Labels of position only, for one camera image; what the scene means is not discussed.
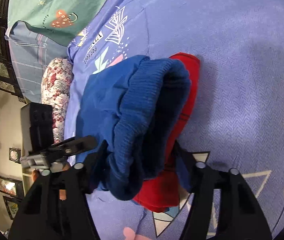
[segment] geometric pattern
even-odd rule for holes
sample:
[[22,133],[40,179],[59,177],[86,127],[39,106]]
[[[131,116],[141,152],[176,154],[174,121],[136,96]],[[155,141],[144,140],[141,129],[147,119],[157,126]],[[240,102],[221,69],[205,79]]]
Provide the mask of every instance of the geometric pattern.
[[112,30],[112,32],[109,34],[109,36],[105,40],[114,42],[117,45],[120,44],[120,42],[123,38],[124,23],[128,19],[128,16],[125,16],[123,18],[124,8],[125,8],[125,6],[122,9],[120,9],[119,11],[116,11],[116,13],[109,20],[109,22],[105,25],[107,28]]
[[101,72],[102,70],[104,70],[106,68],[107,61],[105,61],[105,62],[103,62],[103,61],[104,61],[104,57],[105,57],[108,49],[109,49],[109,47],[106,47],[104,52],[102,52],[101,56],[98,57],[98,59],[94,62],[97,70],[94,71],[92,74],[99,73],[99,72]]
[[77,36],[82,36],[82,38],[80,39],[79,44],[77,45],[78,47],[81,47],[83,45],[84,42],[84,38],[86,37],[86,35],[88,34],[86,28],[84,28]]
[[[196,153],[193,154],[193,157],[196,159],[198,162],[206,162],[210,153]],[[248,183],[250,182],[250,178],[256,178],[256,177],[261,177],[265,176],[264,180],[262,181],[260,187],[258,188],[257,192],[255,193],[255,197],[257,198],[260,193],[262,192],[266,182],[268,181],[270,174],[272,171],[261,171],[261,172],[254,172],[254,173],[248,173],[248,174],[242,174],[243,178],[245,178]],[[169,209],[168,212],[164,213],[156,213],[153,212],[153,220],[154,220],[154,226],[155,226],[155,232],[156,232],[156,237],[159,237],[161,233],[174,221],[174,218],[180,213],[182,208],[186,205],[188,210],[190,210],[191,205],[188,202],[188,199],[190,195],[183,190],[182,188],[180,189],[180,205],[178,207],[172,207]],[[216,210],[214,203],[216,201],[213,201],[212,205],[212,213],[211,213],[211,221],[210,224],[213,226],[213,229],[217,229],[217,219],[218,219],[218,212],[219,210]],[[208,237],[215,236],[215,232],[208,232],[207,233]]]

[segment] black wooden frame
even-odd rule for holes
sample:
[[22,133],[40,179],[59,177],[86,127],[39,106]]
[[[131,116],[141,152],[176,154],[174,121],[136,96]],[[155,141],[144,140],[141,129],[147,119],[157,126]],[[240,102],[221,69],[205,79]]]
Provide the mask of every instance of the black wooden frame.
[[12,215],[11,215],[8,202],[13,202],[13,203],[17,204],[17,205],[18,205],[18,208],[19,208],[19,204],[21,203],[21,199],[18,199],[18,198],[10,198],[10,197],[7,197],[7,196],[3,196],[3,201],[4,201],[5,205],[6,205],[7,212],[8,212],[8,215],[9,215],[10,219],[11,219],[11,220],[14,220],[14,218],[13,218]]
[[15,76],[15,71],[12,66],[9,42],[5,39],[5,32],[7,30],[8,5],[9,5],[9,0],[0,1],[0,49],[1,49],[0,63],[3,63],[5,65],[9,74],[9,78],[0,75],[0,81],[13,85],[15,91],[10,92],[2,88],[0,88],[0,90],[8,92],[14,96],[17,96],[20,102],[25,103],[23,94],[18,85],[18,80]]
[[[18,158],[17,161],[12,160],[12,159],[10,158],[10,151],[11,151],[11,150],[15,150],[15,151],[19,154],[19,158]],[[9,148],[9,161],[12,161],[12,162],[15,162],[15,163],[19,163],[19,164],[20,164],[20,157],[21,157],[21,150],[20,150],[20,149]]]
[[10,182],[14,182],[16,190],[17,190],[17,195],[12,195],[12,194],[9,194],[5,191],[0,190],[1,193],[10,195],[11,197],[14,197],[14,198],[19,198],[19,199],[24,198],[23,183],[22,183],[21,180],[5,178],[5,177],[2,177],[2,176],[0,176],[0,179],[7,180],[7,181],[10,181]]

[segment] black mount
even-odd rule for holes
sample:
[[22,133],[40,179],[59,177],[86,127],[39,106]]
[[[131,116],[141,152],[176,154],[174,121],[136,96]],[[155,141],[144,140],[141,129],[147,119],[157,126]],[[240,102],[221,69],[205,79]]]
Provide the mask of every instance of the black mount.
[[[24,107],[27,127],[32,138],[30,145],[45,146],[47,134],[52,132],[52,118],[47,116],[48,106],[31,103]],[[107,157],[107,142],[103,141],[95,153],[88,154],[84,163],[76,163],[68,171],[53,173],[51,164],[66,156],[92,150],[96,140],[87,136],[71,138],[55,145],[46,145],[38,152],[29,152],[28,164],[46,165],[39,178],[28,191],[12,224],[9,240],[99,240],[85,194],[91,194],[101,178]],[[212,240],[271,240],[266,218],[250,187],[237,169],[217,171],[203,162],[197,162],[191,153],[176,142],[173,153],[181,158],[189,173],[190,193],[194,199],[180,240],[206,239],[209,228],[213,191],[221,189],[221,206],[217,234]],[[67,199],[59,200],[59,190],[65,189]]]

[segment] fabric fold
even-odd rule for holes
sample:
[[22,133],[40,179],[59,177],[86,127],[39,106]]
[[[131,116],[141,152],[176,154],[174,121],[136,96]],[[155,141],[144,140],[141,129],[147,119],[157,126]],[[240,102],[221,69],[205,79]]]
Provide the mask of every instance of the fabric fold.
[[[102,188],[130,200],[143,180],[163,170],[166,142],[189,91],[188,71],[181,61],[169,58],[138,55],[89,77],[76,136],[108,142],[105,170],[97,174]],[[76,161],[83,162],[87,154]]]
[[200,72],[200,60],[193,55],[180,52],[170,58],[178,59],[183,62],[189,72],[191,81],[190,93],[179,115],[179,119],[175,123],[167,140],[164,170],[162,170],[155,179],[144,181],[139,193],[133,198],[136,203],[157,213],[165,212],[168,207],[179,205],[179,180],[176,174],[176,160],[171,152],[175,140],[182,132],[192,113]]

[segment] metal screw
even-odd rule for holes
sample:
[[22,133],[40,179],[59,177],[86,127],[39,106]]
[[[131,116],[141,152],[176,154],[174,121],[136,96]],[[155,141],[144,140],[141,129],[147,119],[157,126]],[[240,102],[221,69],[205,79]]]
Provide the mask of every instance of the metal screw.
[[206,167],[206,164],[204,162],[197,162],[195,166],[199,169],[204,169]]
[[74,164],[74,168],[75,168],[76,170],[80,170],[80,169],[82,169],[83,167],[84,167],[83,163],[76,163],[76,164]]
[[50,173],[51,173],[50,170],[44,170],[44,171],[41,172],[41,175],[42,176],[48,176]]
[[230,173],[233,174],[233,175],[238,175],[238,174],[240,173],[240,172],[239,172],[237,169],[235,169],[235,168],[232,168],[232,169],[230,169],[229,171],[230,171]]

